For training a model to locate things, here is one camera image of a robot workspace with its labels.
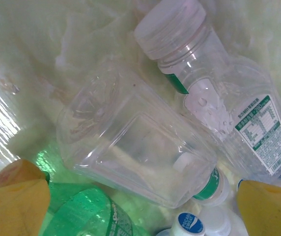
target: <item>green label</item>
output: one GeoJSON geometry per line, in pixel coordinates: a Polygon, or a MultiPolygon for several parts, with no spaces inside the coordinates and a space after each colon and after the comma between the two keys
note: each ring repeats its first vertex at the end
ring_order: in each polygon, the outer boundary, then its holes
{"type": "Polygon", "coordinates": [[[179,81],[175,74],[165,75],[169,82],[173,85],[173,87],[182,94],[189,94],[183,84],[179,81]]]}
{"type": "Polygon", "coordinates": [[[197,200],[206,200],[209,199],[217,190],[220,181],[220,176],[217,168],[211,173],[209,181],[207,185],[200,191],[197,195],[193,196],[193,198],[197,200]]]}
{"type": "Polygon", "coordinates": [[[133,236],[130,217],[110,199],[111,214],[106,236],[133,236]]]}
{"type": "Polygon", "coordinates": [[[244,104],[235,129],[271,175],[281,167],[281,120],[268,94],[244,104]]]}

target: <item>green bottle label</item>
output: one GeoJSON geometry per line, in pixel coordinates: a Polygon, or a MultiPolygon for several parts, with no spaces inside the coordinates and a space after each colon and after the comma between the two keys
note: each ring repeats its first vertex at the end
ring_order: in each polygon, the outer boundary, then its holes
{"type": "Polygon", "coordinates": [[[175,74],[169,74],[169,75],[165,74],[165,76],[179,93],[189,94],[189,92],[186,90],[186,88],[179,81],[179,79],[177,78],[177,76],[175,74]]]}
{"type": "Polygon", "coordinates": [[[110,199],[111,214],[106,236],[133,236],[130,217],[110,199]]]}
{"type": "Polygon", "coordinates": [[[217,190],[219,182],[220,182],[220,176],[217,168],[215,168],[210,175],[207,185],[203,188],[203,190],[200,191],[200,193],[193,196],[193,198],[197,200],[209,199],[217,190]]]}

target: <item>blue and white label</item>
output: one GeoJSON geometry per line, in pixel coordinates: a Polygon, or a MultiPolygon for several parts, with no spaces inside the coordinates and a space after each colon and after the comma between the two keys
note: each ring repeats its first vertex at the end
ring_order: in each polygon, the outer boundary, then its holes
{"type": "Polygon", "coordinates": [[[178,221],[183,229],[193,234],[198,234],[204,229],[202,222],[196,216],[190,213],[180,214],[178,221]]]}

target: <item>bottle label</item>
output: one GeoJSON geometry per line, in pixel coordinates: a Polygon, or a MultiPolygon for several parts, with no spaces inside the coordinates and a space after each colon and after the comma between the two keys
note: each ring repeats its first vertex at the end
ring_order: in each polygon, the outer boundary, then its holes
{"type": "Polygon", "coordinates": [[[209,199],[217,190],[220,182],[218,169],[215,168],[210,175],[209,181],[206,186],[198,194],[193,196],[197,200],[209,199]]]}
{"type": "Polygon", "coordinates": [[[175,74],[168,74],[168,75],[165,74],[165,76],[179,93],[189,94],[189,92],[186,90],[186,88],[179,81],[179,79],[177,78],[177,76],[175,74]]]}
{"type": "Polygon", "coordinates": [[[246,103],[235,122],[247,145],[273,175],[281,167],[281,120],[270,95],[246,103]]]}
{"type": "Polygon", "coordinates": [[[193,234],[198,234],[204,229],[202,222],[190,213],[181,213],[178,222],[183,229],[193,234]]]}
{"type": "Polygon", "coordinates": [[[106,236],[133,236],[130,217],[111,199],[111,214],[106,236]]]}

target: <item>trash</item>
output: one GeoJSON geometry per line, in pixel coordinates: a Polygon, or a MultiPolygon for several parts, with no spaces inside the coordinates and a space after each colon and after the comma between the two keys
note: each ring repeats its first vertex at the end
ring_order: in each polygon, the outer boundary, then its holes
{"type": "Polygon", "coordinates": [[[215,168],[205,188],[193,200],[201,205],[214,207],[222,204],[231,192],[230,184],[225,174],[215,168]]]}
{"type": "Polygon", "coordinates": [[[170,208],[203,190],[217,163],[198,130],[122,63],[89,76],[61,112],[57,139],[70,170],[170,208]]]}
{"type": "Polygon", "coordinates": [[[172,227],[156,236],[204,236],[204,224],[193,214],[183,212],[175,219],[172,227]]]}
{"type": "Polygon", "coordinates": [[[243,178],[271,182],[281,175],[281,100],[269,74],[229,56],[205,18],[197,0],[162,0],[135,38],[177,90],[175,109],[199,120],[243,178]]]}
{"type": "Polygon", "coordinates": [[[149,236],[96,186],[51,182],[49,187],[53,217],[43,236],[149,236]]]}

